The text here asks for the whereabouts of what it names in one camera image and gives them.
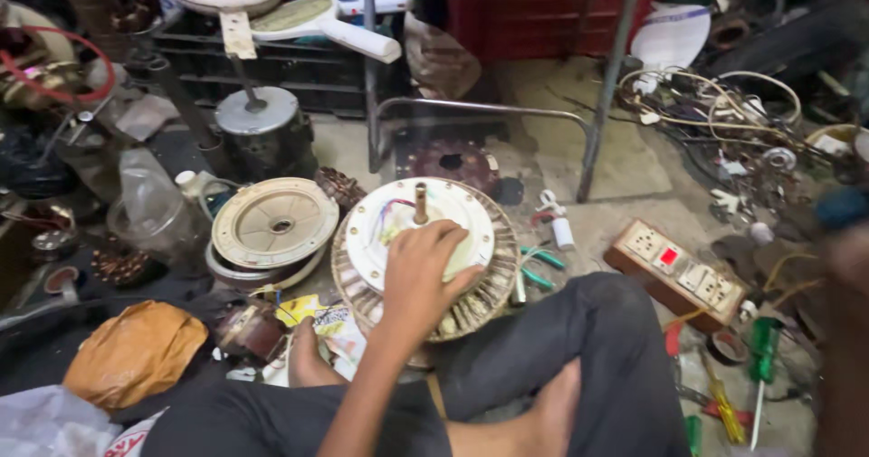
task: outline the screwdriver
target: screwdriver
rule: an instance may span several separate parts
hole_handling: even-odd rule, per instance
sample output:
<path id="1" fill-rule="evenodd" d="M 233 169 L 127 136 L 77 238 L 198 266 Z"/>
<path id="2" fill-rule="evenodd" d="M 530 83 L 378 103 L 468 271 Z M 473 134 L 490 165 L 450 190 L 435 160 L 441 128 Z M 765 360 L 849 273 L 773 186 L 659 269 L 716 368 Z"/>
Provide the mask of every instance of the screwdriver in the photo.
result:
<path id="1" fill-rule="evenodd" d="M 727 430 L 727 438 L 731 443 L 745 443 L 745 430 L 742 429 L 740 421 L 736 418 L 733 412 L 733 407 L 730 406 L 730 400 L 727 399 L 727 393 L 724 391 L 724 383 L 715 375 L 715 371 L 711 367 L 711 362 L 705 351 L 701 350 L 701 360 L 703 367 L 707 370 L 709 377 L 709 392 L 718 401 L 718 411 L 721 413 L 721 421 L 724 421 L 724 429 Z"/>
<path id="2" fill-rule="evenodd" d="M 778 351 L 778 336 L 784 323 L 776 318 L 762 317 L 754 322 L 752 333 L 752 364 L 748 375 L 758 384 L 758 400 L 754 407 L 754 427 L 752 429 L 751 450 L 758 445 L 760 412 L 763 409 L 763 396 L 766 384 L 772 384 L 775 377 L 775 355 Z"/>

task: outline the yellow screwdriver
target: yellow screwdriver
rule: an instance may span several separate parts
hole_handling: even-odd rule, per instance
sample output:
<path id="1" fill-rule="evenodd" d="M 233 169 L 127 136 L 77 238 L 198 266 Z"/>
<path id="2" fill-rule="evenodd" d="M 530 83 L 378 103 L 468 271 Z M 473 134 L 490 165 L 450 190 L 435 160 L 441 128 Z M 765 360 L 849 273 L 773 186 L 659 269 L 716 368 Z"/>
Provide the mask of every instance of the yellow screwdriver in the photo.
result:
<path id="1" fill-rule="evenodd" d="M 733 444 L 745 443 L 745 430 L 742 428 L 739 420 L 736 419 L 736 414 L 733 413 L 733 407 L 730 406 L 730 400 L 727 399 L 727 393 L 724 392 L 724 383 L 715 375 L 715 371 L 711 368 L 709 357 L 703 350 L 701 350 L 701 359 L 709 377 L 709 392 L 715 398 L 715 401 L 718 402 L 718 411 L 721 413 L 721 420 L 724 421 L 727 438 Z"/>

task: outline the metal stool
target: metal stool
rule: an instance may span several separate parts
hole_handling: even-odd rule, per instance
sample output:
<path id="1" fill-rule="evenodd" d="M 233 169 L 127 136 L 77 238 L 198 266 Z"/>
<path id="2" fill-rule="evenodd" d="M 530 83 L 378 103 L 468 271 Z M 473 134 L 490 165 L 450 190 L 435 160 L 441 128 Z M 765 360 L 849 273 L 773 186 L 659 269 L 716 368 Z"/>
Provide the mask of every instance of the metal stool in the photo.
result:
<path id="1" fill-rule="evenodd" d="M 375 72 L 375 61 L 372 59 L 366 59 L 365 97 L 366 107 L 368 110 L 368 171 L 375 174 L 380 170 L 383 162 L 381 151 L 382 137 L 380 130 L 380 116 L 389 107 L 393 107 L 397 104 L 426 104 L 438 107 L 475 109 L 490 113 L 551 116 L 554 118 L 570 119 L 576 122 L 581 126 L 582 131 L 586 134 L 586 149 L 582 155 L 582 177 L 579 191 L 576 193 L 576 201 L 580 203 L 585 202 L 588 199 L 588 192 L 592 186 L 594 164 L 597 162 L 598 152 L 601 151 L 601 132 L 606 123 L 606 119 L 609 116 L 609 109 L 613 103 L 616 77 L 619 74 L 621 62 L 625 56 L 627 34 L 631 29 L 631 21 L 634 16 L 635 6 L 636 0 L 624 0 L 622 3 L 621 18 L 619 19 L 619 24 L 616 28 L 615 41 L 613 43 L 613 48 L 610 50 L 609 62 L 607 63 L 606 71 L 604 72 L 603 86 L 598 95 L 598 104 L 594 114 L 594 121 L 590 126 L 584 119 L 574 113 L 532 107 L 482 104 L 461 100 L 418 99 L 412 97 L 396 97 L 393 99 L 387 99 L 378 104 L 376 95 L 377 75 Z M 366 29 L 375 31 L 375 18 L 375 0 L 365 0 L 364 20 Z"/>

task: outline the person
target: person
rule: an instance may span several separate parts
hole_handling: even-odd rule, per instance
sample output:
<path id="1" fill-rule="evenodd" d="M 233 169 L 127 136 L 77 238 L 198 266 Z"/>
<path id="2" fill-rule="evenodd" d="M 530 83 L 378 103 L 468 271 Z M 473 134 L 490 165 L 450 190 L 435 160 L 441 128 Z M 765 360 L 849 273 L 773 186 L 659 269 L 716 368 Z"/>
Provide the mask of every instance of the person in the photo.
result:
<path id="1" fill-rule="evenodd" d="M 389 249 L 383 317 L 353 382 L 296 332 L 293 388 L 222 381 L 158 419 L 143 455 L 688 457 L 681 408 L 649 296 L 596 273 L 521 314 L 430 347 L 433 376 L 396 384 L 453 299 L 481 274 L 441 281 L 468 232 L 450 220 L 401 232 Z M 524 414 L 468 421 L 522 396 Z"/>

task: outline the hand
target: hand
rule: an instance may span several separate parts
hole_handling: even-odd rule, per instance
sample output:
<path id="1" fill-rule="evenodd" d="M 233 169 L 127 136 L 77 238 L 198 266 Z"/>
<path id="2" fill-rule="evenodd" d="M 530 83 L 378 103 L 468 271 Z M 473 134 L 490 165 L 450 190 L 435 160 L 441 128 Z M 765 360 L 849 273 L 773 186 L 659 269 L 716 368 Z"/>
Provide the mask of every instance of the hand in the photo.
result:
<path id="1" fill-rule="evenodd" d="M 455 298 L 484 269 L 471 266 L 443 282 L 449 258 L 467 236 L 468 230 L 441 219 L 402 231 L 389 248 L 378 327 L 388 330 L 387 339 L 401 343 L 407 356 L 429 337 Z"/>

